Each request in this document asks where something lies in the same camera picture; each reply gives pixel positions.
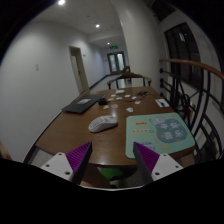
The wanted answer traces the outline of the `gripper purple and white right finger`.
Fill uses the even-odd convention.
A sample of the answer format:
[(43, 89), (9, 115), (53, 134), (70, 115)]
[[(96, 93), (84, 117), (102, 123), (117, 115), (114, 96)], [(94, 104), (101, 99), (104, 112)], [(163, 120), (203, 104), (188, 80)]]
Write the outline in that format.
[(158, 154), (137, 142), (133, 143), (133, 153), (145, 185), (182, 169), (167, 153)]

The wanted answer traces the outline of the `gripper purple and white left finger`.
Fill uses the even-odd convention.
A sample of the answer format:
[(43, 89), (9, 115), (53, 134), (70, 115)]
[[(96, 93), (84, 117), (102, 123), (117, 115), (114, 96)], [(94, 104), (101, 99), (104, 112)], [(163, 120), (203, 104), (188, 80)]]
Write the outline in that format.
[(79, 185), (92, 154), (92, 143), (88, 142), (68, 153), (58, 152), (41, 168), (65, 180)]

